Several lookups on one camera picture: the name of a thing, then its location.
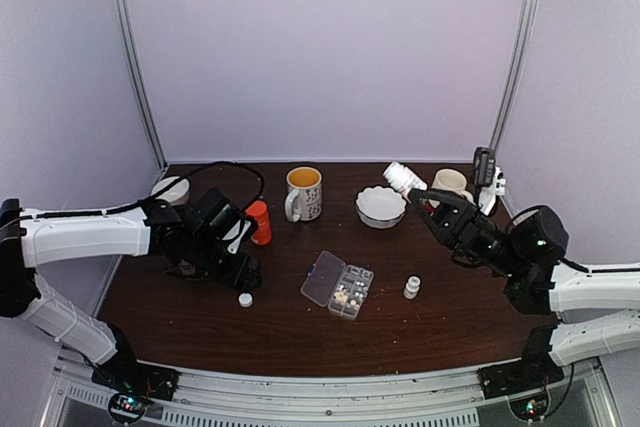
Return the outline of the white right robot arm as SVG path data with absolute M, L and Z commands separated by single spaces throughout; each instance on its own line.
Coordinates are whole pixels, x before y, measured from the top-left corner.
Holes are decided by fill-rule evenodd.
M 639 345 L 639 266 L 587 265 L 566 256 L 569 234 L 554 210 L 530 207 L 516 223 L 498 226 L 463 196 L 440 189 L 412 188 L 405 198 L 452 261 L 486 267 L 505 279 L 503 293 L 523 315 L 559 315 L 602 310 L 580 323 L 557 322 L 532 330 L 513 366 L 519 387 L 535 387 L 551 365 L 631 350 Z

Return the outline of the clear plastic pill organizer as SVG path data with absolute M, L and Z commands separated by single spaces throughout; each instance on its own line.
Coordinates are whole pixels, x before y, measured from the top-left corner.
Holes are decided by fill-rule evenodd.
M 373 280 L 373 271 L 347 264 L 331 252 L 322 251 L 308 272 L 300 292 L 311 302 L 325 307 L 331 314 L 355 320 L 367 299 Z M 360 292 L 360 309 L 335 308 L 332 300 L 336 291 Z

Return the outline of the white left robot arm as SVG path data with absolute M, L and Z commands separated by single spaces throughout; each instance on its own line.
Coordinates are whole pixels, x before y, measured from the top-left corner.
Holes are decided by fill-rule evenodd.
M 157 196 L 130 205 L 79 211 L 28 209 L 16 198 L 1 204 L 1 314 L 31 323 L 103 368 L 123 391 L 137 389 L 144 371 L 126 336 L 76 303 L 73 279 L 45 277 L 60 267 L 92 267 L 126 257 L 162 256 L 178 268 L 240 292 L 261 284 L 259 262 L 241 246 L 257 223 L 212 188 L 193 204 Z

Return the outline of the small white bottle cap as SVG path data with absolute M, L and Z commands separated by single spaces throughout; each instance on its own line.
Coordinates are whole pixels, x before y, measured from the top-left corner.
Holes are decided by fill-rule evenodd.
M 243 308 L 251 307 L 254 303 L 254 298 L 250 293 L 241 293 L 238 296 L 238 303 Z

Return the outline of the small white pill bottle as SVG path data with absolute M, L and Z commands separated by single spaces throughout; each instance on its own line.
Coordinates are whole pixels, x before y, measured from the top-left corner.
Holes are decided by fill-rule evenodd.
M 399 163 L 391 162 L 384 170 L 383 177 L 401 196 L 407 198 L 411 190 L 426 191 L 428 184 L 410 168 Z

